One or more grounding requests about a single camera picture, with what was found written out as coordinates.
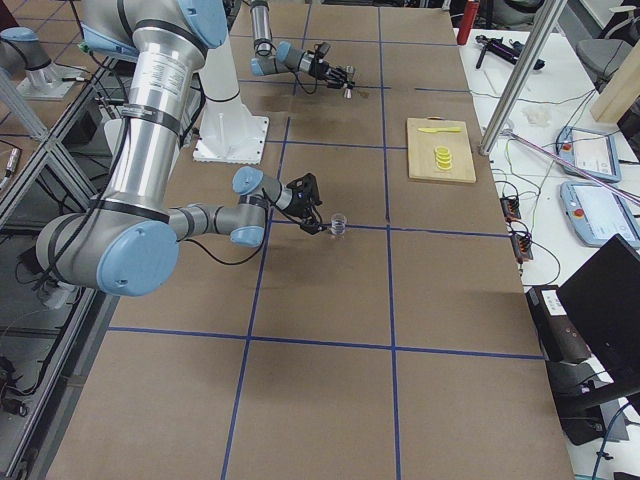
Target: clear plastic cup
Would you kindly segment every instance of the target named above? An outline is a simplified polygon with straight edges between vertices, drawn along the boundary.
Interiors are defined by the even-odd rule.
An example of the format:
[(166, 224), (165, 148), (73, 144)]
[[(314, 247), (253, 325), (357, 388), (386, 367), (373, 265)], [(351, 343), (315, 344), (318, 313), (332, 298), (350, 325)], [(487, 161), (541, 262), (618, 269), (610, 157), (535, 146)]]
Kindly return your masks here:
[(331, 234), (336, 237), (342, 237), (347, 231), (347, 217), (341, 213), (331, 215)]

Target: table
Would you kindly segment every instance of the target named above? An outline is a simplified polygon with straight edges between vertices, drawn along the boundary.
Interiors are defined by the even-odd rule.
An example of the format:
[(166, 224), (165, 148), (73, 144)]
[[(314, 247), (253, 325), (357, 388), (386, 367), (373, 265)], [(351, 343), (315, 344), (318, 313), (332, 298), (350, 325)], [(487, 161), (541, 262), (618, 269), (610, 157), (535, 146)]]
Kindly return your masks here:
[[(496, 36), (496, 33), (498, 32), (474, 30), (470, 38), (474, 39), (476, 35), (480, 34), (492, 37)], [(501, 36), (505, 36), (505, 42), (507, 40), (518, 40), (524, 43), (528, 37), (526, 32), (499, 33)], [(492, 90), (492, 84), (504, 84), (512, 71), (512, 66), (488, 54), (485, 57), (482, 68), (476, 70), (475, 64), (479, 51), (480, 48), (475, 42), (470, 41), (469, 44), (460, 49), (460, 55), (470, 89), (475, 92), (474, 104), (478, 121), (481, 126), (486, 126), (497, 105), (497, 100), (480, 94), (499, 95), (500, 91)], [(547, 65), (541, 71), (534, 72), (530, 76), (520, 98), (543, 102), (562, 102), (584, 94), (593, 88), (593, 84), (571, 49), (569, 42), (560, 34), (552, 34), (550, 36), (541, 58), (547, 62)], [(616, 132), (618, 130), (616, 125), (598, 123), (591, 116), (589, 107), (595, 102), (597, 95), (596, 93), (587, 102), (584, 114), (580, 116), (577, 126), (608, 133)], [(561, 105), (532, 104), (519, 101), (510, 116), (514, 131), (538, 145), (553, 143), (556, 135), (579, 106), (582, 98), (562, 103)], [(621, 133), (616, 133), (613, 138), (621, 159), (637, 161)], [(509, 153), (513, 168), (511, 170), (507, 158), (506, 143), (504, 139), (500, 140), (491, 152), (490, 157), (494, 168), (494, 177), (498, 182), (507, 180), (513, 183), (520, 192), (532, 190), (532, 185), (528, 182), (543, 185), (537, 211), (535, 212), (535, 222), (535, 199), (532, 195), (523, 196), (520, 208), (524, 223), (529, 227), (533, 226), (534, 240), (550, 249), (558, 257), (561, 270), (558, 278), (553, 283), (561, 285), (596, 251), (596, 249), (588, 248), (581, 243), (574, 234), (562, 210), (559, 187), (563, 182), (575, 180), (576, 177), (567, 175), (560, 167), (554, 164), (549, 170), (548, 178), (543, 182), (551, 160), (516, 142), (509, 143)], [(637, 165), (621, 165), (621, 169), (623, 181), (619, 184), (620, 188), (639, 192), (640, 167)], [(513, 175), (512, 171), (518, 174), (520, 178)], [(503, 186), (504, 184), (497, 183), (499, 192), (502, 191)], [(509, 188), (506, 187), (507, 195), (513, 193)], [(632, 211), (638, 213), (640, 210), (637, 207), (633, 207)], [(534, 261), (524, 265), (523, 284), (543, 284), (552, 281), (558, 270), (553, 258), (537, 246), (533, 247), (533, 254)], [(592, 363), (596, 372), (603, 370), (597, 360), (592, 359), (590, 363)], [(611, 381), (611, 378), (606, 374), (602, 378), (603, 380)], [(628, 414), (633, 419), (638, 418), (636, 413), (630, 412)], [(600, 477), (610, 478), (613, 471), (626, 471), (636, 475), (640, 473), (640, 459), (637, 455), (638, 446), (640, 445), (640, 432), (638, 432), (637, 427), (629, 427), (629, 434), (631, 441), (612, 443), (607, 446), (607, 451), (615, 457), (615, 460), (601, 463)], [(574, 471), (590, 475), (595, 462), (594, 452), (599, 448), (599, 441), (591, 442), (582, 447), (575, 447), (567, 442), (567, 446), (571, 454)]]
[[(232, 30), (243, 100), (271, 118), (261, 168), (315, 173), (349, 230), (275, 216), (265, 253), (233, 269), (183, 246), (162, 289), (120, 302), (47, 478), (571, 478), (490, 165), (475, 156), (475, 185), (407, 178), (407, 117), (466, 120), (480, 141), (448, 16), (271, 19), (276, 40), (327, 40), (358, 67), (351, 102), (307, 96), (250, 76), (244, 6)], [(234, 203), (234, 171), (187, 150), (167, 204)]]

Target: robotic arm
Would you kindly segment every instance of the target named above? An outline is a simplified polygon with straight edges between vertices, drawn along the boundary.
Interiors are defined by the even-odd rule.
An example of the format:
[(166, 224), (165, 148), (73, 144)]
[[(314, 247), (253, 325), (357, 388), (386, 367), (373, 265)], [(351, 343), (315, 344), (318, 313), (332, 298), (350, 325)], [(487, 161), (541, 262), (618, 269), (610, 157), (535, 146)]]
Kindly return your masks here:
[(150, 9), (143, 0), (85, 0), (85, 12), (87, 43), (115, 57), (137, 58), (137, 66), (110, 181), (87, 213), (59, 217), (43, 229), (36, 245), (43, 278), (139, 296), (169, 278), (179, 240), (218, 233), (260, 246), (271, 206), (300, 218), (309, 233), (324, 230), (310, 174), (285, 186), (244, 167), (233, 181), (240, 195), (235, 207), (163, 206), (191, 77), (207, 51), (227, 40), (221, 1), (156, 0)]
[(266, 0), (251, 2), (251, 21), (255, 50), (255, 58), (251, 60), (251, 71), (254, 75), (304, 72), (319, 81), (326, 82), (328, 88), (344, 88), (344, 97), (351, 98), (351, 91), (355, 87), (353, 77), (356, 70), (351, 65), (344, 68), (332, 67), (325, 60), (331, 45), (322, 42), (315, 45), (313, 50), (304, 51), (295, 48), (289, 42), (280, 42), (275, 48), (271, 42), (269, 5)]

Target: white table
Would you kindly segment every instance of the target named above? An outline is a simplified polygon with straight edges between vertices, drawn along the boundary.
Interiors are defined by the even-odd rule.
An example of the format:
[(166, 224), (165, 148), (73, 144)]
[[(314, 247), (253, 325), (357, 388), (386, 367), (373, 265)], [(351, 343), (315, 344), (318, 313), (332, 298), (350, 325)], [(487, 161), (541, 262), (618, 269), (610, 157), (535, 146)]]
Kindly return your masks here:
[[(524, 43), (528, 33), (474, 30), (470, 36), (469, 43), (464, 47), (460, 47), (460, 55), (469, 88), (474, 94), (478, 121), (480, 126), (484, 128), (489, 123), (498, 99), (480, 94), (499, 96), (509, 79), (513, 67), (497, 56), (487, 53), (482, 67), (480, 69), (475, 68), (481, 48), (475, 42), (475, 37), (481, 34), (487, 37), (504, 36), (505, 43), (508, 40), (518, 40)], [(541, 58), (546, 61), (546, 66), (529, 77), (520, 98), (544, 102), (564, 102), (567, 99), (586, 94), (593, 89), (593, 84), (571, 49), (569, 42), (560, 34), (552, 34), (550, 36)], [(598, 93), (596, 92), (586, 103), (586, 108), (580, 120), (576, 122), (576, 116), (571, 124), (575, 123), (578, 127), (607, 133), (617, 131), (617, 125), (598, 123), (591, 116), (589, 108), (597, 97)], [(518, 135), (538, 145), (548, 145), (555, 141), (558, 132), (567, 123), (583, 98), (559, 105), (519, 101), (510, 116), (510, 121), (513, 123), (514, 131)], [(622, 134), (617, 133), (613, 138), (616, 142), (619, 158), (636, 161), (635, 155)], [(511, 187), (509, 185), (505, 186), (505, 184), (498, 181), (506, 180), (514, 184), (521, 194), (535, 190), (533, 185), (528, 182), (533, 182), (538, 186), (542, 185), (542, 193), (535, 209), (535, 217), (535, 198), (532, 194), (522, 196), (520, 210), (523, 222), (530, 229), (533, 227), (533, 240), (551, 250), (558, 257), (561, 270), (554, 283), (562, 284), (596, 252), (596, 249), (586, 247), (576, 236), (562, 209), (559, 195), (560, 185), (567, 180), (579, 179), (567, 175), (558, 165), (551, 165), (552, 160), (549, 158), (533, 152), (517, 142), (509, 142), (507, 155), (506, 144), (505, 139), (500, 139), (490, 155), (495, 169), (496, 187), (499, 192), (502, 192), (502, 189), (505, 188), (505, 193), (508, 195), (513, 193)], [(640, 166), (622, 165), (621, 169), (623, 181), (618, 186), (634, 193), (640, 193)], [(632, 211), (638, 213), (640, 209), (632, 207)], [(556, 261), (551, 255), (535, 245), (533, 247), (533, 255), (534, 260), (524, 265), (523, 284), (543, 284), (551, 281), (558, 272)], [(595, 371), (602, 370), (597, 360), (590, 360), (590, 363), (592, 363)], [(610, 380), (606, 374), (601, 378)], [(626, 413), (634, 421), (638, 420), (638, 415), (635, 412), (627, 410)], [(630, 426), (628, 431), (631, 441), (609, 443), (607, 445), (606, 451), (615, 458), (611, 461), (603, 460), (601, 462), (598, 471), (600, 478), (613, 478), (614, 471), (640, 475), (640, 428)], [(595, 452), (600, 447), (600, 440), (590, 442), (581, 447), (575, 447), (568, 441), (567, 445), (574, 471), (577, 474), (591, 475), (596, 460)]]

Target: black tool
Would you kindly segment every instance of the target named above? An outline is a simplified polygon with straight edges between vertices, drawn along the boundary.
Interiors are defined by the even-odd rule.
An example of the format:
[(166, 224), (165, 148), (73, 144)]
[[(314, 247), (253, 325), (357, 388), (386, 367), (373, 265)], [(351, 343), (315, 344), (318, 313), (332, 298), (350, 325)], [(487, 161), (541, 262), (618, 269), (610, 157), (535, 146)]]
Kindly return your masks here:
[[(512, 65), (515, 65), (518, 62), (520, 54), (522, 53), (522, 48), (512, 48), (508, 45), (505, 45), (502, 40), (502, 38), (488, 38), (485, 35), (478, 35), (476, 37), (476, 42), (483, 45), (482, 51), (480, 52), (480, 58), (478, 58), (478, 63), (476, 63), (476, 68), (480, 68), (482, 66), (482, 62), (487, 51), (497, 55), (503, 60), (506, 60)], [(533, 69), (540, 70), (544, 67), (544, 65), (544, 60), (536, 60), (536, 64), (533, 66)]]

